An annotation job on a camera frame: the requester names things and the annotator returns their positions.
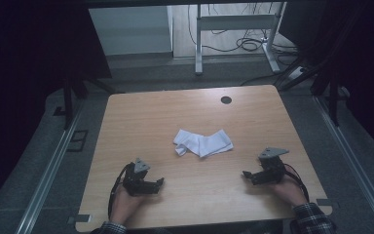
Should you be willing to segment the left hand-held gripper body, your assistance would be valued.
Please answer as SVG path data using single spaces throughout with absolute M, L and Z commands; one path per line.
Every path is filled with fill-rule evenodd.
M 126 165 L 123 186 L 131 196 L 142 194 L 141 188 L 148 186 L 148 182 L 145 181 L 144 178 L 149 169 L 150 166 L 140 158 Z

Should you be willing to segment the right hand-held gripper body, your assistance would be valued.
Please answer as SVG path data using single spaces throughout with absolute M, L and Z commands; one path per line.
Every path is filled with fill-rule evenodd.
M 281 181 L 285 168 L 280 156 L 286 153 L 288 153 L 287 149 L 267 147 L 258 156 L 263 168 L 262 176 L 266 178 L 266 183 Z

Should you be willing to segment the white sock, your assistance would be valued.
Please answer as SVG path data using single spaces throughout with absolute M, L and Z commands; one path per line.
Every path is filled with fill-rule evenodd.
M 211 136 L 202 136 L 179 130 L 173 143 L 175 144 L 175 152 L 179 156 L 192 152 L 200 158 L 226 152 L 234 148 L 233 142 L 223 130 Z

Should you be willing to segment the person's left hand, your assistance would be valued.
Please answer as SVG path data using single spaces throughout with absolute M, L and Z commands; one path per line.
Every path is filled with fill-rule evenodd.
M 131 196 L 125 187 L 119 186 L 115 192 L 109 220 L 124 225 L 145 199 L 145 196 Z

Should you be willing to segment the person's right hand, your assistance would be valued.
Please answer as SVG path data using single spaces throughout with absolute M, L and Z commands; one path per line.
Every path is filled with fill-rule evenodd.
M 286 175 L 279 183 L 268 184 L 268 187 L 292 207 L 298 207 L 308 203 L 299 184 L 289 175 Z

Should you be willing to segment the dark metal stand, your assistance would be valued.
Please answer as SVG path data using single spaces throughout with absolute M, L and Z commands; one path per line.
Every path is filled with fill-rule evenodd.
M 58 106 L 56 108 L 56 111 L 54 112 L 55 116 L 65 117 L 65 130 L 67 130 L 72 125 L 72 121 L 74 119 L 72 95 L 75 95 L 78 100 L 85 99 L 89 95 L 89 91 L 85 86 L 86 82 L 90 82 L 91 84 L 101 88 L 103 91 L 110 95 L 117 93 L 117 90 L 115 88 L 86 74 L 80 75 L 79 77 L 66 76 L 63 79 L 62 88 L 64 106 Z
M 346 100 L 346 97 L 340 97 L 340 78 L 339 72 L 331 65 L 323 65 L 318 70 L 318 77 L 310 88 L 314 96 L 321 96 L 325 90 L 328 90 L 328 117 L 333 124 L 338 127 L 337 104 L 339 100 Z

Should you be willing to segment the white power strip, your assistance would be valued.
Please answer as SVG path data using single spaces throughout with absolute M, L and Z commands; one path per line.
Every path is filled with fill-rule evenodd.
M 289 75 L 288 75 L 288 79 L 289 80 L 294 80 L 296 78 L 298 78 L 299 76 L 301 76 L 303 73 L 305 73 L 307 71 L 307 69 L 305 67 L 302 67 L 302 66 L 298 66 L 296 67 Z

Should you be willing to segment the pale grey panel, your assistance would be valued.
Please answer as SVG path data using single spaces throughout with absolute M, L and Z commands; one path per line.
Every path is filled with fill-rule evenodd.
M 172 51 L 171 6 L 89 9 L 107 56 Z

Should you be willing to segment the black square floor bracket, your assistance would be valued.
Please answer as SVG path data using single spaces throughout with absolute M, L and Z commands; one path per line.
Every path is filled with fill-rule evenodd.
M 88 130 L 79 130 L 75 131 L 70 139 L 67 149 L 67 152 L 82 152 L 87 141 Z

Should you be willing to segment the long metal floor rail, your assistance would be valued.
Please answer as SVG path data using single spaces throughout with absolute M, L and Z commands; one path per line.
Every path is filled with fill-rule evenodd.
M 317 105 L 320 115 L 327 126 L 332 137 L 336 141 L 338 147 L 342 151 L 342 155 L 347 162 L 348 167 L 350 168 L 357 184 L 359 185 L 362 193 L 364 194 L 370 208 L 374 213 L 374 185 L 366 174 L 363 166 L 359 163 L 356 153 L 351 148 L 348 140 L 343 134 L 342 130 L 337 127 L 334 122 L 329 117 L 327 111 L 328 108 L 326 104 L 321 101 L 318 97 L 313 97 L 314 103 Z
M 77 106 L 73 111 L 74 116 L 72 117 L 70 125 L 62 132 L 61 138 L 56 146 L 56 150 L 52 154 L 50 161 L 39 180 L 39 183 L 23 213 L 15 234 L 31 234 L 39 213 L 41 212 L 48 197 L 49 191 L 54 183 L 57 171 L 64 158 L 70 140 L 75 132 L 76 126 L 80 120 L 85 103 L 86 102 L 84 100 L 77 101 Z

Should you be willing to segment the white metal desk frame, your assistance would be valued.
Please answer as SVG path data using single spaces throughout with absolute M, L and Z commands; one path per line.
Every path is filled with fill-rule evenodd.
M 196 17 L 196 48 L 195 73 L 203 73 L 202 32 L 211 30 L 269 30 L 269 37 L 262 42 L 262 49 L 274 74 L 279 73 L 280 67 L 273 55 L 272 46 L 279 28 L 284 3 L 281 2 L 274 14 L 240 15 L 240 16 L 201 16 L 201 5 L 197 6 Z

